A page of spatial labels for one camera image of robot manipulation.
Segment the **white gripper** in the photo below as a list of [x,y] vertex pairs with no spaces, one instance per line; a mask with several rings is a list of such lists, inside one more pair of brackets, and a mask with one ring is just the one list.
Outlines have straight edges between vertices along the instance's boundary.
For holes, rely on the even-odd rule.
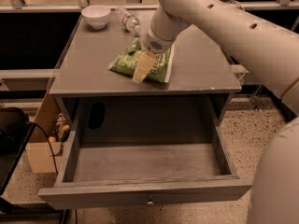
[[155,30],[148,25],[140,37],[140,45],[144,51],[137,62],[133,82],[142,83],[156,63],[156,55],[166,53],[176,40],[176,31],[163,26]]

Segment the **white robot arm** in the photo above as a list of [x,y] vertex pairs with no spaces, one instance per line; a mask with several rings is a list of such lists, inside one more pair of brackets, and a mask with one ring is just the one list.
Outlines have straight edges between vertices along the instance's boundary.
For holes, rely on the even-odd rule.
[[[294,113],[299,110],[299,36],[220,0],[158,0],[142,38],[133,81],[142,82],[157,53],[195,25],[241,62]],[[247,224],[299,224],[299,118],[266,146],[251,188]]]

